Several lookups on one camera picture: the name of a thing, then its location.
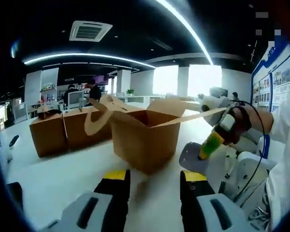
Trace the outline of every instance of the ceiling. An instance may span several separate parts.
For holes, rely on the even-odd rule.
[[[196,1],[168,0],[190,23],[198,34],[213,63],[223,68],[251,73],[267,48],[273,33],[271,19],[256,19],[256,6],[250,1]],[[167,9],[154,0],[100,0],[82,3],[67,1],[38,1],[26,5],[12,5],[11,45],[17,60],[58,53],[94,53],[124,57],[146,62],[153,58],[169,56],[167,60],[150,62],[155,67],[190,63],[209,64],[205,57],[172,58],[184,53],[203,54],[202,49],[188,30]],[[98,43],[69,41],[75,20],[103,22],[113,25]],[[262,29],[262,36],[256,35]],[[226,54],[237,59],[224,58]],[[92,74],[109,73],[112,65],[147,70],[150,67],[127,61],[99,57],[61,57],[26,66],[26,72],[64,62],[106,63],[102,68],[92,67]],[[79,68],[79,74],[88,73],[88,68]]]

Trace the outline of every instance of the air conditioner vent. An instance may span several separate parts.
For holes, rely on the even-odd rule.
[[[70,41],[99,42],[112,25],[98,22],[75,21],[70,33]]]

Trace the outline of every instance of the cable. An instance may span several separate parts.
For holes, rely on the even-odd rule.
[[[261,123],[261,126],[262,126],[262,132],[263,132],[263,150],[262,150],[262,154],[260,153],[260,160],[259,160],[259,163],[255,169],[255,171],[253,172],[251,178],[248,180],[248,182],[245,184],[245,186],[242,188],[242,190],[235,196],[233,202],[236,202],[238,200],[238,198],[240,197],[240,195],[244,192],[244,190],[247,188],[247,186],[249,185],[249,183],[251,182],[252,178],[254,177],[254,175],[256,174],[257,172],[257,169],[259,168],[260,166],[260,163],[261,163],[261,160],[264,156],[264,153],[265,153],[265,130],[264,130],[264,126],[263,126],[263,123],[262,123],[262,119],[257,111],[257,109],[250,103],[246,102],[246,101],[241,101],[241,100],[233,100],[234,102],[242,102],[242,103],[245,103],[245,104],[248,104],[250,105],[254,111],[256,112],[258,118],[260,119],[260,123]]]

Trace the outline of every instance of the computer monitor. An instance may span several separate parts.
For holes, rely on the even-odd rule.
[[[80,100],[83,100],[83,92],[76,91],[68,94],[68,109],[78,108],[80,106]]]

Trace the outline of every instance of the cardboard box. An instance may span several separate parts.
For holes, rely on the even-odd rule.
[[[59,154],[67,150],[62,114],[37,118],[30,124],[34,146],[39,157]]]
[[[114,97],[112,99],[113,104],[107,105],[92,101],[104,114],[99,119],[100,122],[90,122],[88,114],[85,131],[91,135],[101,123],[109,121],[114,152],[145,174],[158,171],[173,157],[180,122],[212,113],[181,117],[185,111],[185,104],[179,100],[161,99],[152,101],[146,110],[138,109],[127,114],[116,109],[127,109],[129,106],[118,102]]]
[[[90,121],[97,121],[103,112],[91,108],[83,108],[72,110],[64,113],[63,120],[67,135],[68,145],[71,149],[79,149],[96,143],[109,140],[112,138],[112,132],[108,123],[104,124],[95,134],[88,136],[84,130],[84,123],[88,113],[91,113]]]

